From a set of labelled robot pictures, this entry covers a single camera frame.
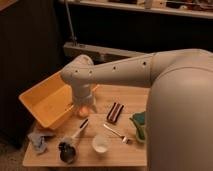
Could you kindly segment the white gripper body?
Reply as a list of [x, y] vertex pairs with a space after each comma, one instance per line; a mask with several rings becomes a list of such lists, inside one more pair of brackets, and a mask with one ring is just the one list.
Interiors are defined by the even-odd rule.
[[72, 102], [74, 110], [78, 114], [78, 110], [86, 106], [90, 111], [96, 112], [95, 97], [90, 84], [77, 85], [72, 87]]

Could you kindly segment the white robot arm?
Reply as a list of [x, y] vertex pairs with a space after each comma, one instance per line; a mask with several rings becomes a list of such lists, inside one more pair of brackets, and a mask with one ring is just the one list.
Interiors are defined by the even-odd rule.
[[182, 49], [95, 65], [80, 55], [61, 70], [73, 103], [89, 105], [92, 84], [149, 90], [149, 171], [213, 171], [213, 52]]

